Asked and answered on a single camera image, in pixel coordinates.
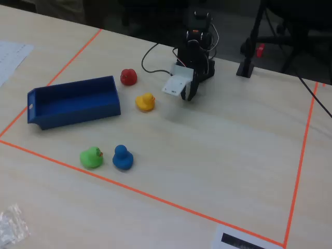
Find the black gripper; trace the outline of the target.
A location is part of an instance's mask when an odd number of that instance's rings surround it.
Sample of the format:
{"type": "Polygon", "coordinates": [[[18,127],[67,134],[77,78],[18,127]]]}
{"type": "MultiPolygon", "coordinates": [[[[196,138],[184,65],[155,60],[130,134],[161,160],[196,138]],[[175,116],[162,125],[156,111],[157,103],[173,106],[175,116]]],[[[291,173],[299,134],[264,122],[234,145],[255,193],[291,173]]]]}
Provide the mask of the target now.
{"type": "Polygon", "coordinates": [[[208,40],[188,39],[178,47],[178,65],[194,70],[194,76],[190,87],[187,85],[181,91],[184,101],[191,101],[196,95],[199,79],[208,79],[208,40]]]}

